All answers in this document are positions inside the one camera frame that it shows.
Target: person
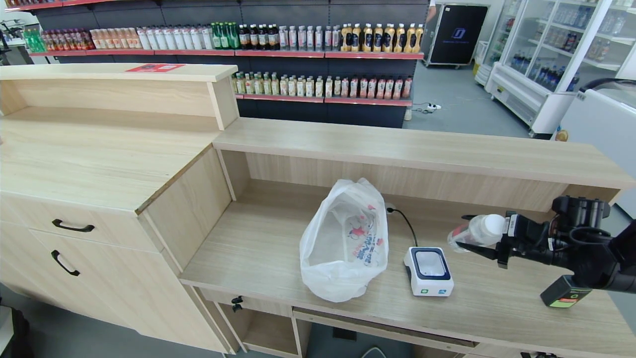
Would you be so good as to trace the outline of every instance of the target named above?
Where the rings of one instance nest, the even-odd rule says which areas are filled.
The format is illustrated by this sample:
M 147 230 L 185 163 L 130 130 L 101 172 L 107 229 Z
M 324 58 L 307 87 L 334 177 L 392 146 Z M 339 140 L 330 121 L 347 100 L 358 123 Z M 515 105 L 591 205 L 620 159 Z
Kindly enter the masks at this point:
M 429 3 L 429 14 L 426 15 L 426 22 L 431 21 L 431 19 L 437 14 L 437 8 L 435 7 L 435 0 L 431 0 Z

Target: black drawer handle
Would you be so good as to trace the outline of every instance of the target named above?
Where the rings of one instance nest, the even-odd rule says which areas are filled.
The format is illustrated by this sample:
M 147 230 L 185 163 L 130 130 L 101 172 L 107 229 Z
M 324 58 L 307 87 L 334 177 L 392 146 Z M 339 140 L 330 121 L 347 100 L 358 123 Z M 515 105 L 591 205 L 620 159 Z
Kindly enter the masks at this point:
M 93 225 L 86 225 L 85 227 L 82 227 L 81 229 L 78 229 L 77 227 L 63 226 L 62 225 L 62 221 L 60 219 L 58 219 L 58 218 L 56 218 L 55 220 L 53 220 L 51 222 L 53 223 L 53 225 L 59 227 L 60 229 L 81 231 L 83 233 L 90 233 L 91 231 L 93 231 L 93 229 L 95 229 L 95 226 L 93 226 Z
M 69 271 L 69 269 L 67 269 L 67 268 L 66 268 L 66 267 L 65 267 L 65 266 L 64 266 L 64 265 L 60 262 L 60 259 L 59 259 L 60 252 L 59 252 L 58 250 L 53 250 L 53 251 L 51 252 L 51 256 L 53 256 L 53 260 L 55 260 L 55 262 L 57 262 L 57 264 L 58 264 L 58 265 L 62 266 L 62 268 L 64 269 L 64 271 L 68 272 L 68 273 L 69 273 L 69 275 L 72 275 L 72 276 L 79 276 L 79 275 L 80 275 L 80 272 L 79 272 L 78 270 L 75 270 L 75 271 Z

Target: checkout counter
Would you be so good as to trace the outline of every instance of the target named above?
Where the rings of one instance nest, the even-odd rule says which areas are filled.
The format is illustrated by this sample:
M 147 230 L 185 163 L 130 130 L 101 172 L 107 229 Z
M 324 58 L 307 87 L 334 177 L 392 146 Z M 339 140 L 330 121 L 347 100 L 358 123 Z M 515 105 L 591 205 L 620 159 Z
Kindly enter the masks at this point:
M 462 215 L 547 220 L 558 196 L 613 203 L 636 187 L 593 146 L 241 118 L 236 70 L 0 68 L 0 280 L 229 354 L 303 357 L 313 322 L 413 343 L 422 358 L 636 352 L 606 292 L 567 310 L 544 306 L 539 294 L 567 273 L 553 266 L 512 259 L 503 270 L 446 250 L 452 295 L 413 296 L 402 262 L 412 235 L 395 215 L 388 268 L 363 296 L 331 303 L 301 280 L 300 238 L 337 179 L 367 178 L 421 245 L 447 247 Z

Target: plastic bag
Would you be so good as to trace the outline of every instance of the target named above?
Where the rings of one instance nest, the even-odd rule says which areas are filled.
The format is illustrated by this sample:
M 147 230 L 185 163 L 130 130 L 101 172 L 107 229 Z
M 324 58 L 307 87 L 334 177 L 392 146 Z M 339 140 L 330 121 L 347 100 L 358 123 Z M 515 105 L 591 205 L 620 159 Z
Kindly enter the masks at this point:
M 387 235 L 380 192 L 364 178 L 338 180 L 300 240 L 303 283 L 331 302 L 362 296 L 387 268 Z

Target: glass door fridge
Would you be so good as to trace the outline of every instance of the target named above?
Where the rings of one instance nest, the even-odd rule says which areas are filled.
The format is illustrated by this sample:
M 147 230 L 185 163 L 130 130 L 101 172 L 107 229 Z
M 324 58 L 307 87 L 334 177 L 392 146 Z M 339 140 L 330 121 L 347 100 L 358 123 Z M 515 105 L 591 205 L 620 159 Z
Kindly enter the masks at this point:
M 475 75 L 475 81 L 483 86 L 488 82 L 492 66 L 502 57 L 510 33 L 515 26 L 517 13 L 524 1 L 527 0 L 506 0 L 504 3 L 497 25 L 490 36 L 486 56 Z
M 632 0 L 533 0 L 485 86 L 530 128 L 549 135 L 575 91 L 597 78 L 636 76 Z

